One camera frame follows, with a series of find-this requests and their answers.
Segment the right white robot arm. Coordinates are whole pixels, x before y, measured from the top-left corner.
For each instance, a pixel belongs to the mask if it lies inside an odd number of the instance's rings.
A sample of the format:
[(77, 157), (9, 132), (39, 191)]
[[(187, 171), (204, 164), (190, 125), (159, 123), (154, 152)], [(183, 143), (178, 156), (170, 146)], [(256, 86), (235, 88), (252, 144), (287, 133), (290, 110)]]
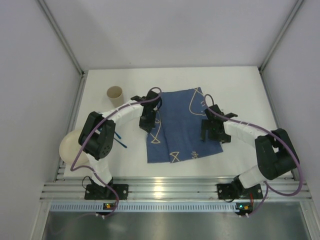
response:
[(278, 128), (267, 130), (253, 123), (236, 120), (234, 113), (224, 114), (218, 105), (205, 109), (207, 119), (201, 123), (201, 139), (230, 143), (233, 138), (253, 147), (257, 164), (236, 176), (233, 181), (219, 187), (219, 198), (231, 199), (248, 197), (260, 183), (274, 180), (279, 176), (297, 169), (302, 173), (300, 161), (288, 133)]

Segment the blue fish placemat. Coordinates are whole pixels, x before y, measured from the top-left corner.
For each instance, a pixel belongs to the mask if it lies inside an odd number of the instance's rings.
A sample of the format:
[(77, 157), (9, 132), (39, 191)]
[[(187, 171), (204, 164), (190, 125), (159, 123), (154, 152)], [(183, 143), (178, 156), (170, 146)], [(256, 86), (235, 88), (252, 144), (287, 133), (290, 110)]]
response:
[(149, 164), (180, 163), (223, 152), (218, 141), (201, 139), (202, 121), (207, 116), (200, 87), (163, 92), (161, 99), (155, 128), (146, 138)]

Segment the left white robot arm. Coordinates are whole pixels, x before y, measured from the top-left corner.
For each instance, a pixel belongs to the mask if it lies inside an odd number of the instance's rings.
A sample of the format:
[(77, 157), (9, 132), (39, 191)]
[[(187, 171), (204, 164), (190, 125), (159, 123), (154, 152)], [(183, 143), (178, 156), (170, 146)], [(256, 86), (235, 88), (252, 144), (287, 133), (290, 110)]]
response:
[(103, 113), (91, 112), (80, 132), (78, 151), (70, 170), (91, 170), (93, 182), (110, 189), (113, 177), (107, 155), (111, 152), (116, 128), (139, 119), (139, 128), (149, 133), (155, 128), (157, 110), (162, 106), (162, 91), (151, 88), (146, 96), (133, 96), (121, 106)]

